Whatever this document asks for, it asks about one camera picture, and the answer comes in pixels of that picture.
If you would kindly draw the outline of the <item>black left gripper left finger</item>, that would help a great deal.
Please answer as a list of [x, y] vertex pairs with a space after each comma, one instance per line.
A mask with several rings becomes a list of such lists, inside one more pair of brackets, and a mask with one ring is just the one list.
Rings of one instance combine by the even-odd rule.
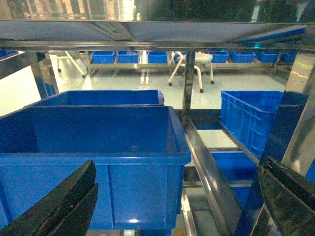
[[98, 184], [86, 161], [39, 202], [1, 229], [2, 236], [84, 236], [95, 210]]

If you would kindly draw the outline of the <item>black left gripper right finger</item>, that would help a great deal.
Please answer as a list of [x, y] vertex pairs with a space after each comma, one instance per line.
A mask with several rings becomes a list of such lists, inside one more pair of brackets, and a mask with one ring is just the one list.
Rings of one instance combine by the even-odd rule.
[[315, 234], [315, 184], [269, 157], [258, 168], [263, 201], [283, 236]]

